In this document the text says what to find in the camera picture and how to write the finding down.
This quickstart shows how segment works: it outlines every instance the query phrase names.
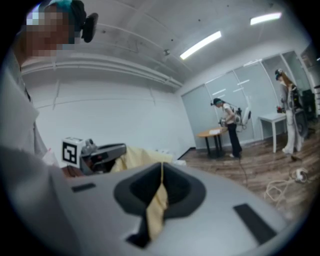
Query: long hair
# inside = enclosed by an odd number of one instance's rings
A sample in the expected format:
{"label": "long hair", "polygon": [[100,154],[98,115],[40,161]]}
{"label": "long hair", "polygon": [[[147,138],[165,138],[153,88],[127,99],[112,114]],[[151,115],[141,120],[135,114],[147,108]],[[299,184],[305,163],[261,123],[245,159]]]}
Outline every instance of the long hair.
{"label": "long hair", "polygon": [[283,78],[283,81],[286,85],[287,88],[289,88],[290,85],[293,85],[294,83],[289,79],[289,77],[286,75],[285,72],[282,72],[281,74],[282,78]]}

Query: woman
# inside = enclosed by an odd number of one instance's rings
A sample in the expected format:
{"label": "woman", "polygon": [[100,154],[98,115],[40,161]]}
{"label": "woman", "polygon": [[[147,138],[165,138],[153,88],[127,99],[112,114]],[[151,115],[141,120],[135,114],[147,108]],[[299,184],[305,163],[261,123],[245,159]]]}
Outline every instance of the woman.
{"label": "woman", "polygon": [[[291,155],[294,153],[294,148],[299,152],[302,147],[303,138],[300,136],[294,121],[294,101],[293,93],[297,90],[294,83],[288,78],[288,76],[281,70],[275,71],[275,79],[280,82],[282,90],[281,102],[284,104],[286,114],[286,126],[288,131],[288,141],[285,148],[282,151]],[[296,107],[301,107],[301,104],[297,101]]]}
{"label": "woman", "polygon": [[42,158],[47,148],[35,123],[39,112],[32,105],[21,66],[30,58],[49,57],[62,45],[74,44],[81,30],[86,31],[82,38],[89,42],[97,21],[87,22],[80,0],[50,1],[49,5],[41,4],[37,13],[38,18],[27,18],[17,34],[0,73],[0,145]]}
{"label": "woman", "polygon": [[225,123],[227,125],[228,131],[229,131],[229,136],[230,136],[230,141],[232,145],[232,153],[230,154],[231,158],[239,158],[240,157],[240,152],[242,152],[242,148],[239,143],[239,139],[237,136],[237,125],[235,124],[235,114],[232,111],[231,107],[229,104],[225,103],[223,100],[219,98],[215,98],[213,100],[213,104],[217,108],[221,108],[225,114]]}

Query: glass partition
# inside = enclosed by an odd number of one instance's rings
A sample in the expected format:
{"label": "glass partition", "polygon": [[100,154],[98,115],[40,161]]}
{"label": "glass partition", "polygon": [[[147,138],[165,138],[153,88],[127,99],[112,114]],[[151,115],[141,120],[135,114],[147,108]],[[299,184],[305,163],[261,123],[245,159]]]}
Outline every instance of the glass partition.
{"label": "glass partition", "polygon": [[296,86],[300,91],[309,90],[311,87],[307,74],[296,53],[294,51],[286,52],[283,54],[283,57],[292,71],[296,81]]}
{"label": "glass partition", "polygon": [[[277,99],[274,88],[263,66],[259,62],[238,68],[234,70],[234,72],[251,105],[254,140],[261,140],[262,134],[259,116],[277,111]],[[272,136],[272,130],[268,127],[263,134],[264,137]]]}
{"label": "glass partition", "polygon": [[[214,79],[206,84],[210,96],[220,98],[223,101],[241,108],[243,111],[247,108],[248,104],[243,93],[242,87],[238,85],[238,80],[233,72],[229,72],[223,76]],[[218,119],[224,117],[222,108],[216,109]],[[246,129],[238,127],[238,138],[240,142],[250,142],[254,139],[252,123],[249,122]],[[223,144],[230,144],[229,134],[222,136]]]}
{"label": "glass partition", "polygon": [[[196,148],[204,149],[206,148],[205,139],[198,138],[197,134],[218,126],[218,118],[214,108],[210,106],[211,98],[208,91],[202,85],[183,95],[182,100],[194,135]],[[209,141],[210,146],[214,145],[212,141]]]}

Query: floor baseboard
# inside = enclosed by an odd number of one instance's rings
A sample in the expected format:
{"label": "floor baseboard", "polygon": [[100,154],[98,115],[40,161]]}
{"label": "floor baseboard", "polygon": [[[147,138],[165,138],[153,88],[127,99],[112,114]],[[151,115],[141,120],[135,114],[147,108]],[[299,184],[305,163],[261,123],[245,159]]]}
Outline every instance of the floor baseboard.
{"label": "floor baseboard", "polygon": [[188,153],[190,150],[195,150],[196,147],[193,146],[193,147],[190,147],[186,152],[184,152],[177,160],[180,160],[186,153]]}

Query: beige fabric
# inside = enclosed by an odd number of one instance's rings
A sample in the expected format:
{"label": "beige fabric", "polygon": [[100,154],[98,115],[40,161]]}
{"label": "beige fabric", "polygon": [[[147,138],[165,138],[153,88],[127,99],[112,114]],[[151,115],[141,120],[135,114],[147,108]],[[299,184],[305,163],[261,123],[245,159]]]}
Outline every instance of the beige fabric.
{"label": "beige fabric", "polygon": [[168,208],[168,194],[163,184],[164,168],[161,164],[161,184],[146,209],[146,222],[148,226],[149,237],[155,240],[164,227],[164,212]]}
{"label": "beige fabric", "polygon": [[163,185],[164,170],[163,162],[171,163],[173,156],[156,151],[145,150],[137,147],[126,147],[126,154],[119,157],[113,165],[111,172],[120,172],[131,168],[162,162],[161,184],[146,209],[146,221],[149,237],[151,240],[157,238],[164,226],[164,212],[168,207],[168,194]]}
{"label": "beige fabric", "polygon": [[158,162],[171,163],[172,161],[173,156],[170,154],[162,154],[152,150],[127,146],[126,153],[115,160],[111,172],[120,172]]}

